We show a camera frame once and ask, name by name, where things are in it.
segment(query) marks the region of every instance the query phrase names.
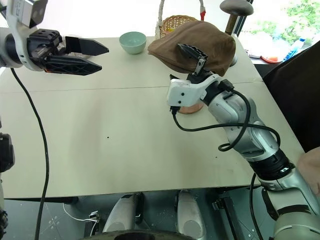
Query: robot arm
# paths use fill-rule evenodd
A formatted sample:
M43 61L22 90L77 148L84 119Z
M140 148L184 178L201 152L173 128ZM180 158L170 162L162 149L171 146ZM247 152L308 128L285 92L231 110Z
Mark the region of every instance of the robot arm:
M101 66L71 52L97 56L109 50L95 40L62 36L56 30L37 29L44 18L48 0L8 0L6 20L9 28L0 28L0 66L32 71L88 75Z
M204 68L206 56L199 49L185 44L179 44L179 47L197 59L197 66L201 67L189 74L187 80L171 77L167 96L171 108L177 110L203 101L220 124L244 123L247 108L244 100L232 93L232 84ZM249 124L264 126L254 101L250 98L248 101L251 108ZM224 129L232 143L242 128L226 126ZM319 239L320 207L317 198L271 133L248 127L233 148L248 161L263 186L267 210L277 220L274 239L283 240L288 236L291 239Z

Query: cable connector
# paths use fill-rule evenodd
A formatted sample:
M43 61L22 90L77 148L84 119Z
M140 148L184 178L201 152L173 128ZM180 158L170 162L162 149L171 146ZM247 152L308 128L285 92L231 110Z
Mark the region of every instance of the cable connector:
M179 106L170 106L170 112L172 113L172 115L176 115L179 110Z
M235 87L231 82L229 82L227 79L222 80L218 84L218 89L225 90L227 92L231 92Z

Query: floor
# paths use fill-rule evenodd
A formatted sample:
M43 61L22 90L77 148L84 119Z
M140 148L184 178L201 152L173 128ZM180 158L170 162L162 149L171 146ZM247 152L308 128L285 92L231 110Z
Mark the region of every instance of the floor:
M208 240L234 239L224 210L214 211L208 203L206 193L211 189L194 189L192 195L197 200L204 219ZM157 229L176 231L175 196L176 190L145 192L144 221L139 226L142 229ZM231 197L245 240L258 240L249 214L249 190L246 187L227 191ZM103 221L103 228L114 204L123 194L109 194L83 196L74 205L66 205L66 210L74 217L84 219L98 210ZM254 210L257 222L264 239L273 234L274 221L269 217L262 201L261 189L254 190ZM9 225L4 240L32 240L34 239L38 202L6 200L5 209L8 212ZM62 203L47 202L44 205L42 224L40 228L41 240L78 240L83 238L85 223L76 221L65 214Z

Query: white cable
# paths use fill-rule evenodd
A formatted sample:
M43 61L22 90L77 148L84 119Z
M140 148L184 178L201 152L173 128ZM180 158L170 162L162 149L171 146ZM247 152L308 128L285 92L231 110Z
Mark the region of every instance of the white cable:
M74 216L71 216L71 215L66 211L66 209L65 209L65 204L64 204L64 203L62 204L62 206L63 206L64 212L65 212L70 218L72 218L72 219L74 219L74 220L81 221L81 222L91 221L91 222L95 222L95 224L96 224L97 221L98 221L98 220L93 220L93 219L89 219L89 218L79 219L79 218L76 218L76 217L74 217Z
M95 226L97 224L98 221L95 221L95 223L93 224L93 227L91 229L91 232L90 232L90 237L92 236L92 233L94 232L94 229L95 229Z

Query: green foliage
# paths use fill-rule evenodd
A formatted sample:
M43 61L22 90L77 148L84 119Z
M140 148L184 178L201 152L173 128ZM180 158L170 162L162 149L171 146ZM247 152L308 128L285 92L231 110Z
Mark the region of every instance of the green foliage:
M290 25L287 26L280 34L280 37L293 44L299 37L307 38L307 42L311 42L311 38L320 33L320 1L319 0L300 0L291 2L284 9L290 20ZM252 34L265 32L274 37L277 29L277 23L273 21L257 22L258 28L251 30Z

